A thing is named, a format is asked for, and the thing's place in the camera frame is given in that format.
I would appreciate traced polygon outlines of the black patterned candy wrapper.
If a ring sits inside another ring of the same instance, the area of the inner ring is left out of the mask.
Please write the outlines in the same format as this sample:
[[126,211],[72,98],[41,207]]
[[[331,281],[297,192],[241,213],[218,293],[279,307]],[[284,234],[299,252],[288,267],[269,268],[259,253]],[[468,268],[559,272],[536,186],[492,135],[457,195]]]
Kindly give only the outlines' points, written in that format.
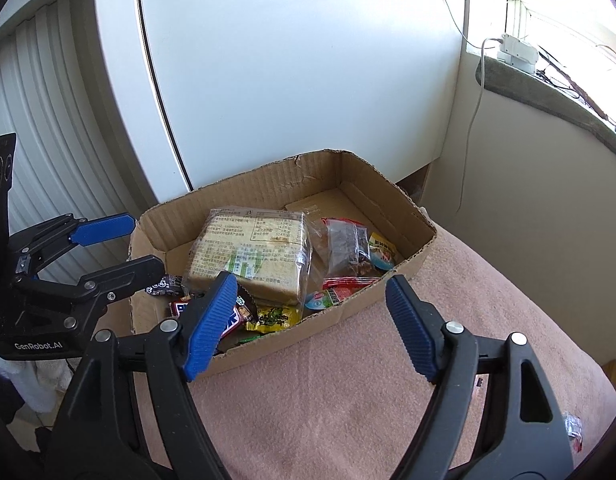
[[166,274],[154,285],[145,288],[146,294],[153,297],[180,298],[186,295],[181,275]]

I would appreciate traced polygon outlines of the clear pack of crackers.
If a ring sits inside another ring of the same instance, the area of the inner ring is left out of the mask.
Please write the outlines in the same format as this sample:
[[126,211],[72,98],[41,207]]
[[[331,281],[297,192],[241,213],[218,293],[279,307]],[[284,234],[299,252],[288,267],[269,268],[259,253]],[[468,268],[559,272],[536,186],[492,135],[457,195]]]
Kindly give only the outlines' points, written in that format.
[[227,271],[251,296],[295,306],[306,295],[311,256],[302,212],[216,208],[189,249],[183,283],[199,292]]

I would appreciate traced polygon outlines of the white power adapter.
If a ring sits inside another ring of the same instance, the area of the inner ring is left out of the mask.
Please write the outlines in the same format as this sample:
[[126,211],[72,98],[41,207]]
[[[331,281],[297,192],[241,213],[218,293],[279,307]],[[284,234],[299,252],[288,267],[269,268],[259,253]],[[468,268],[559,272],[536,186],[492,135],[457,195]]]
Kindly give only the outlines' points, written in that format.
[[533,74],[536,72],[539,52],[537,48],[530,44],[526,44],[526,42],[514,36],[503,34],[497,58],[517,70]]

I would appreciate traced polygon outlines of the brown cardboard box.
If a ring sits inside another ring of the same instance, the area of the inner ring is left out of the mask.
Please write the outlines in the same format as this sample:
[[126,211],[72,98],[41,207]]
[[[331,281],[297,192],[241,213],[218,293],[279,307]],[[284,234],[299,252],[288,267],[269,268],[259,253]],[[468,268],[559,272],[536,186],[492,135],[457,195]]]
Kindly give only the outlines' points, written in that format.
[[309,229],[357,221],[397,249],[412,278],[437,230],[411,198],[368,162],[323,150],[271,162],[148,209],[130,238],[133,259],[156,256],[170,275],[204,290],[223,270],[259,306],[300,308],[323,268]]

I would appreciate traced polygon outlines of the small yellow sachet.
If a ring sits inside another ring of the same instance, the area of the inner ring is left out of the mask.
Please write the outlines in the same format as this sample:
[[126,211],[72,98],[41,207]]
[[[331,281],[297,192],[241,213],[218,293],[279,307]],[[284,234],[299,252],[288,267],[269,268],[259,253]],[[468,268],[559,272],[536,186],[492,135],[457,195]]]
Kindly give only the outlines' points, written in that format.
[[302,310],[296,307],[257,307],[257,314],[246,322],[248,332],[261,334],[277,333],[297,325],[302,319]]

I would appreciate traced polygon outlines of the red clear bag dark snack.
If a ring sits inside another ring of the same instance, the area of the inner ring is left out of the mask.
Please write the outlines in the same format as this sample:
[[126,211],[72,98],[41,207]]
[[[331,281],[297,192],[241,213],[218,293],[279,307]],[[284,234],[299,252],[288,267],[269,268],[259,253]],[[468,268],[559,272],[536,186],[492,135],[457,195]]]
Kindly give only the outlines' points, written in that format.
[[309,222],[325,278],[376,278],[381,275],[371,261],[364,224],[347,218],[317,218]]

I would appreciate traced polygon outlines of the small red wrapped candy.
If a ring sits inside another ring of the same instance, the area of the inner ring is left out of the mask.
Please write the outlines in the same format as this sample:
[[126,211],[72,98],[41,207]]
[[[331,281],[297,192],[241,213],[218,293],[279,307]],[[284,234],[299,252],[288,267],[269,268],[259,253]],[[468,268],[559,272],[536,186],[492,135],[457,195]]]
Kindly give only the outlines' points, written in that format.
[[584,447],[584,427],[579,417],[570,414],[570,412],[563,413],[564,426],[568,440],[570,440],[570,447],[575,454],[582,451]]

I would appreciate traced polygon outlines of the snickers chocolate bar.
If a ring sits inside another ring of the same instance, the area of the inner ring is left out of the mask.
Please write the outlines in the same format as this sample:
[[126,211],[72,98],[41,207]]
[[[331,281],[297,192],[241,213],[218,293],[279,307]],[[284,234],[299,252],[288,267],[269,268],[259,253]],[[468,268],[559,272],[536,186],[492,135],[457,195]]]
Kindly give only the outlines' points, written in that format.
[[189,310],[197,307],[198,323],[189,334],[189,342],[217,342],[225,336],[240,330],[247,321],[257,314],[255,300],[245,292],[238,290],[233,304],[227,308],[221,304],[212,304],[204,294],[187,295],[169,302],[170,314],[178,320]]

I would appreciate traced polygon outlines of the pink table cloth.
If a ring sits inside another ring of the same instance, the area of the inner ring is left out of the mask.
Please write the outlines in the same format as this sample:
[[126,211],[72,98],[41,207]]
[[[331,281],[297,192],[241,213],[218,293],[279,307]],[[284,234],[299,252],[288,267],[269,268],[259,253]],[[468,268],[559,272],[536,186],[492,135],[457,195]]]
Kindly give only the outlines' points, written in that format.
[[[594,448],[616,417],[616,391],[594,359],[512,282],[440,231],[411,285],[476,335],[526,335],[561,410],[581,420],[584,447]],[[235,479],[387,479],[431,390],[382,302],[189,387]]]

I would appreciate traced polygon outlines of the white refrigerator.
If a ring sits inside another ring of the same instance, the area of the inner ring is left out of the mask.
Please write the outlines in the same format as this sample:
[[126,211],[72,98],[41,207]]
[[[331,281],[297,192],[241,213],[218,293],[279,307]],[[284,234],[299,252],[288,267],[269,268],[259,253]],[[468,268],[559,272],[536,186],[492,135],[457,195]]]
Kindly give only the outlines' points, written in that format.
[[389,180],[448,129],[465,0],[94,0],[112,94],[165,202],[322,148]]

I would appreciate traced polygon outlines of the round blue jelly cup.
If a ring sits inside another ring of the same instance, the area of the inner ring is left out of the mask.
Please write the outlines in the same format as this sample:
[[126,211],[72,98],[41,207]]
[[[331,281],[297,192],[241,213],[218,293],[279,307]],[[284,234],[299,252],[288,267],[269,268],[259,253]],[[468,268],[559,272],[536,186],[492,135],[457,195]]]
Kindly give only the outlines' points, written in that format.
[[325,289],[321,292],[313,292],[306,298],[305,307],[311,311],[322,311],[337,306],[346,299],[340,297],[336,289]]

